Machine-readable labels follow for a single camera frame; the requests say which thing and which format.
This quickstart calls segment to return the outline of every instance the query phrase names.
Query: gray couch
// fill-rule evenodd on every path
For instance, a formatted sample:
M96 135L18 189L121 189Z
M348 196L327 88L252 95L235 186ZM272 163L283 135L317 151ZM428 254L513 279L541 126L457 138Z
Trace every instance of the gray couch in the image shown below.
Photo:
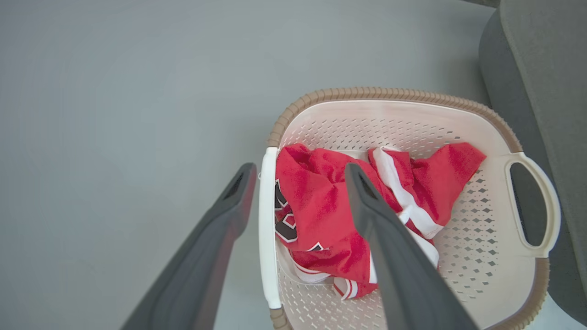
M548 292L587 325L587 1L502 0L479 47L492 107L550 176L563 212ZM542 196L512 169L527 239L544 234Z

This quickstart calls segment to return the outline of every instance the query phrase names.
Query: brown braided rim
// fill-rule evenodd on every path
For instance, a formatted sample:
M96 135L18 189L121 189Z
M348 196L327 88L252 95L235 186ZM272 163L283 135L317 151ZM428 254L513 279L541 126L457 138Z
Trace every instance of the brown braided rim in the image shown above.
M507 123L493 110L481 103L438 93L423 92L413 89L380 88L380 87L353 87L353 88L331 88L321 89L306 94L293 102L279 116L269 135L267 144L269 147L279 147L283 133L291 123L305 109L318 103L341 100L399 100L414 103L425 103L430 105L451 107L466 112L475 113L490 122L501 134L513 153L522 151L522 146L514 132ZM521 330L534 320L540 312L546 290L548 289L548 278L550 263L548 258L536 258L536 272L530 295L524 305L512 316L502 322L489 327L491 330ZM283 307L271 310L271 319L275 329L291 329L287 315Z

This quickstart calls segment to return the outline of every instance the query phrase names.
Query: clothing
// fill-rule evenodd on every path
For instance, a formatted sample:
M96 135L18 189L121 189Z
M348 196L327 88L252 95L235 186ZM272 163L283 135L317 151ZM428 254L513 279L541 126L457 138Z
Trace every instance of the clothing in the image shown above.
M286 146L276 163L275 231L306 282L335 277L343 297L362 297L377 286L369 244L355 230L344 169L358 164L398 213L436 266L432 238L451 216L453 203L485 159L468 143L449 144L428 159L406 152L369 150L369 162L302 144Z

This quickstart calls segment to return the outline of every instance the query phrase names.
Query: gray floor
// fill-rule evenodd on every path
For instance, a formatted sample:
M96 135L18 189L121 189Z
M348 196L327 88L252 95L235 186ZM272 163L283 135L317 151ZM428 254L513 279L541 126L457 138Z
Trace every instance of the gray floor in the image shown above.
M486 103L477 46L492 12L457 0L3 1L0 328L117 329L306 92ZM270 328L256 214L216 329Z

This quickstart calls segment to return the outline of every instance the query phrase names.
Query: plastic basket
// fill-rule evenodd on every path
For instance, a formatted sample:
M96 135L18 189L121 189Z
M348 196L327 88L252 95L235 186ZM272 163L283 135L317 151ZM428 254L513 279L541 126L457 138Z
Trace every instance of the plastic basket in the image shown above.
M548 253L560 228L556 192L544 172L522 152L507 124L476 102L404 89L319 90L301 97L275 123L262 164L259 253L265 297L276 329L386 329L378 291L341 301L328 281L304 284L292 271L274 234L275 161L292 143L366 157L388 145L428 157L447 143L469 142L487 155L436 235L439 268L481 328L521 329L541 309L548 286ZM542 244L529 245L522 231L510 167L523 164L546 204Z

